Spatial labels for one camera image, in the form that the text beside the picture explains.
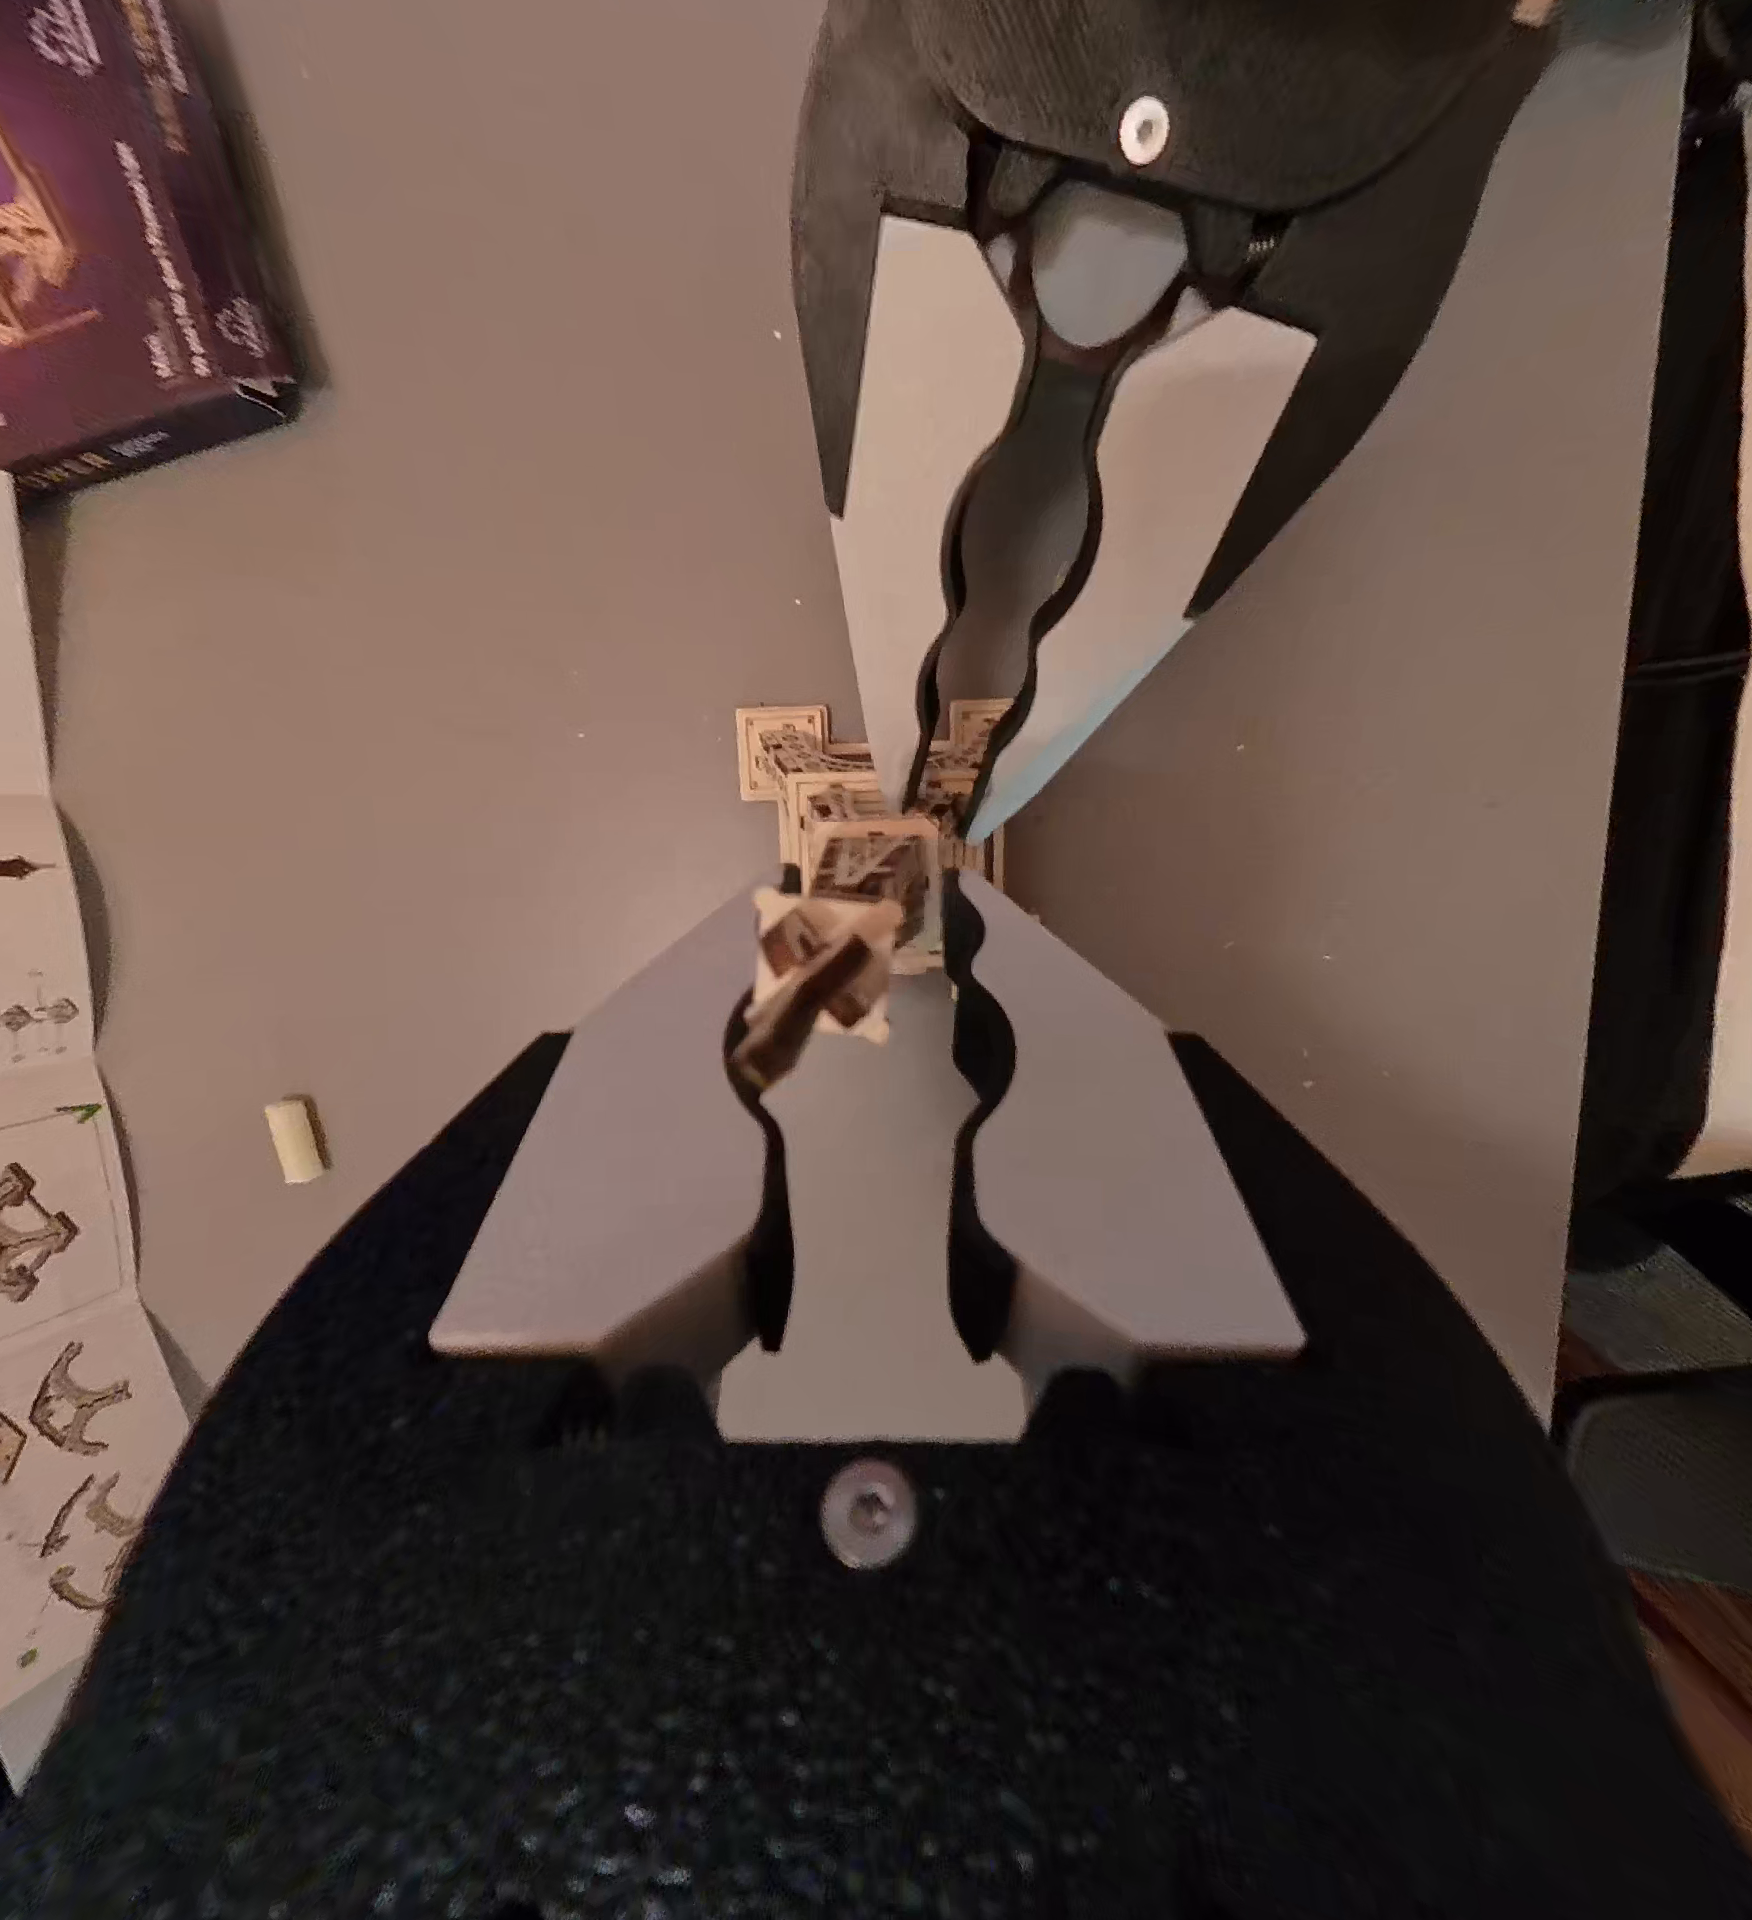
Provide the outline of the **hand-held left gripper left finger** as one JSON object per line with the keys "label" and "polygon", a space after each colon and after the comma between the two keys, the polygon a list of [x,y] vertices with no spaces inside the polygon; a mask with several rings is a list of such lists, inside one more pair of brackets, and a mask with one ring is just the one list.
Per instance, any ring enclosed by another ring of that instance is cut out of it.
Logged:
{"label": "hand-held left gripper left finger", "polygon": [[744,887],[576,1024],[432,1322],[433,1354],[727,1363],[781,1343],[781,1142],[723,1043],[755,961]]}

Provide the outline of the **purple puzzle box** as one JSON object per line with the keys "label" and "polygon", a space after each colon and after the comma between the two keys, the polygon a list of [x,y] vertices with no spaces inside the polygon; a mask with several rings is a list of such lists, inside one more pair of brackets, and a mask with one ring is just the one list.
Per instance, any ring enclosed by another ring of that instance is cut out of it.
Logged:
{"label": "purple puzzle box", "polygon": [[299,409],[187,8],[0,2],[0,471],[63,496]]}

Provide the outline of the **grey desk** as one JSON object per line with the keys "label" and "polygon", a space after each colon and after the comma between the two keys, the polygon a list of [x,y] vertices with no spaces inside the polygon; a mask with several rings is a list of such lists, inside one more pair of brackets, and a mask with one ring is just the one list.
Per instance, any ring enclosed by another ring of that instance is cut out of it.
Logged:
{"label": "grey desk", "polygon": [[[789,296],[815,4],[183,4],[301,418],[24,518],[141,1285],[196,1411],[856,706]],[[1564,4],[1343,466],[1010,827],[1553,1389],[1687,22]],[[306,1096],[290,1185],[264,1108]]]}

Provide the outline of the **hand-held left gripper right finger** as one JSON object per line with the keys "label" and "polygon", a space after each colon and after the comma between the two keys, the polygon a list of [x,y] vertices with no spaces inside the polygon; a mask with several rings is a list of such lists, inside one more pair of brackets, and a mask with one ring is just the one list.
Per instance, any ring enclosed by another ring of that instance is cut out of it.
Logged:
{"label": "hand-held left gripper right finger", "polygon": [[1304,1330],[1167,1029],[980,875],[945,887],[948,1303],[975,1362],[1289,1357]]}

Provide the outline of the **black office chair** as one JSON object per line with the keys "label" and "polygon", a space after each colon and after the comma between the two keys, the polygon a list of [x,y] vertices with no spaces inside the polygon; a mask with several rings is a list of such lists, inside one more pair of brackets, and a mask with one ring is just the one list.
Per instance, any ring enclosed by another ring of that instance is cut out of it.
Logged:
{"label": "black office chair", "polygon": [[1617,1566],[1752,1593],[1752,1363],[1571,1382],[1553,1435]]}

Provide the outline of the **wooden tower model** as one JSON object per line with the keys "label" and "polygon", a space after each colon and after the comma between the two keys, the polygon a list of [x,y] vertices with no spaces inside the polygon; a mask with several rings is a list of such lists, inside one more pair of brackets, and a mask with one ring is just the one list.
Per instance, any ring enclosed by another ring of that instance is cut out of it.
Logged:
{"label": "wooden tower model", "polygon": [[778,885],[751,900],[751,985],[723,1042],[744,1099],[787,1080],[817,1038],[888,1043],[895,982],[944,967],[945,879],[1006,878],[1006,829],[962,829],[1006,713],[1004,700],[957,700],[915,800],[898,805],[870,744],[836,736],[824,704],[737,710],[739,791],[773,805],[781,857]]}

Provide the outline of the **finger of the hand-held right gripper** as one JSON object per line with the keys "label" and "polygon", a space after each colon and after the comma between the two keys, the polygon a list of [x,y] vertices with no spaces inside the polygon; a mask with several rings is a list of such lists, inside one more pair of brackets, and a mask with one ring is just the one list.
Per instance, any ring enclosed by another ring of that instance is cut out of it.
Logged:
{"label": "finger of the hand-held right gripper", "polygon": [[1032,684],[991,731],[963,835],[1007,826],[1185,635],[1190,601],[1317,348],[1237,305],[1151,345],[1112,385],[1081,546],[1032,622]]}
{"label": "finger of the hand-held right gripper", "polygon": [[962,520],[1027,396],[1039,342],[1023,237],[885,213],[831,541],[865,744],[912,803],[966,601]]}

